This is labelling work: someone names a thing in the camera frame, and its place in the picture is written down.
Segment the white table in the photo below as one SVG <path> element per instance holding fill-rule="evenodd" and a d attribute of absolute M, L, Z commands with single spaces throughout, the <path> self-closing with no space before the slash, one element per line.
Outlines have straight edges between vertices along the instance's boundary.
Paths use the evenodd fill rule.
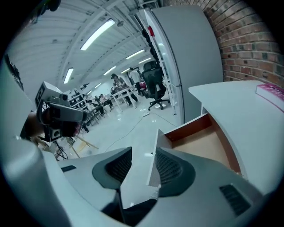
<path fill-rule="evenodd" d="M 130 101 L 132 102 L 133 107 L 137 108 L 135 100 L 133 100 L 133 98 L 131 97 L 131 94 L 134 94 L 134 93 L 136 94 L 136 98 L 138 99 L 138 93 L 135 91 L 134 85 L 132 85 L 132 86 L 127 87 L 126 89 L 123 89 L 123 90 L 121 90 L 121 91 L 119 91 L 119 92 L 117 92 L 117 93 L 112 95 L 112 97 L 114 98 L 114 100 L 115 100 L 118 108 L 120 109 L 120 111 L 122 111 L 122 110 L 121 110 L 117 100 L 122 98 L 124 100 L 124 102 L 126 103 L 125 98 L 124 98 L 126 96 L 128 96 L 130 98 Z"/>
<path fill-rule="evenodd" d="M 263 194 L 284 171 L 284 113 L 255 93 L 259 81 L 222 82 L 189 88 L 219 124 L 242 174 Z"/>

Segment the pink book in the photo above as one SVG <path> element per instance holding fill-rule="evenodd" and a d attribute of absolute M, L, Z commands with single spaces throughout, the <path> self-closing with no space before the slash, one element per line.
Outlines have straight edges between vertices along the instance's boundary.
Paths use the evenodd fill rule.
<path fill-rule="evenodd" d="M 274 84 L 256 86 L 256 93 L 284 112 L 284 89 Z"/>

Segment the black office chair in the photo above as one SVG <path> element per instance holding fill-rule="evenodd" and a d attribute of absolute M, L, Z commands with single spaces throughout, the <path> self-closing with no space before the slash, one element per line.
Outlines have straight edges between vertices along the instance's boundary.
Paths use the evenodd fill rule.
<path fill-rule="evenodd" d="M 154 98 L 153 102 L 150 102 L 150 108 L 156 103 L 161 106 L 161 110 L 164 109 L 161 102 L 167 101 L 170 103 L 169 99 L 162 99 L 165 95 L 166 87 L 163 85 L 163 71 L 162 68 L 157 66 L 155 61 L 145 63 L 144 72 L 142 72 L 142 77 L 148 88 L 148 97 Z"/>

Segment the brick wall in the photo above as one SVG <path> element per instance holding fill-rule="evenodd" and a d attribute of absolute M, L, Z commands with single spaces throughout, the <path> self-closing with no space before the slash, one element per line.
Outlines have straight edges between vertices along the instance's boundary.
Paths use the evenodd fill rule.
<path fill-rule="evenodd" d="M 164 0 L 198 5 L 220 48 L 224 81 L 260 80 L 284 87 L 284 58 L 261 18 L 241 0 Z"/>

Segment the floor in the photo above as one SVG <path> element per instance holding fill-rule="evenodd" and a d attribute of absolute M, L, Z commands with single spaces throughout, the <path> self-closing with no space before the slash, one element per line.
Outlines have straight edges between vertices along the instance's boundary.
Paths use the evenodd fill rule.
<path fill-rule="evenodd" d="M 121 186 L 124 208 L 148 200 L 157 190 L 146 185 L 156 132 L 157 129 L 167 132 L 176 127 L 175 116 L 169 103 L 163 102 L 163 110 L 157 105 L 148 111 L 152 99 L 139 96 L 139 100 L 136 109 L 123 103 L 122 112 L 115 107 L 105 118 L 99 120 L 99 124 L 94 121 L 94 126 L 89 127 L 89 133 L 83 137 L 99 149 L 86 147 L 79 153 L 80 157 L 86 157 L 122 147 L 132 147 L 132 167 Z"/>

